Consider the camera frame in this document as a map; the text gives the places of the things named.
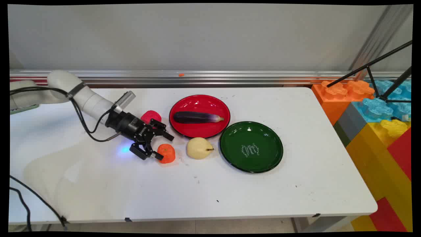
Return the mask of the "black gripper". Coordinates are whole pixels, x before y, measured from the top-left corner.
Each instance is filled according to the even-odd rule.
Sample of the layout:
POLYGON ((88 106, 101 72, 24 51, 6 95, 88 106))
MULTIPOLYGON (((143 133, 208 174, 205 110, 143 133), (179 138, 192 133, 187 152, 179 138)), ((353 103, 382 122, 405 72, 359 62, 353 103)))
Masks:
POLYGON ((166 125, 158 120, 153 115, 146 115, 143 118, 138 118, 131 113, 111 111, 105 121, 105 127, 114 129, 125 138, 134 141, 131 144, 129 151, 138 156, 142 160, 149 157, 162 160, 164 156, 152 149, 152 140, 144 140, 143 134, 152 133, 154 136, 162 136, 168 141, 173 141, 174 136, 170 135, 166 130, 166 125))

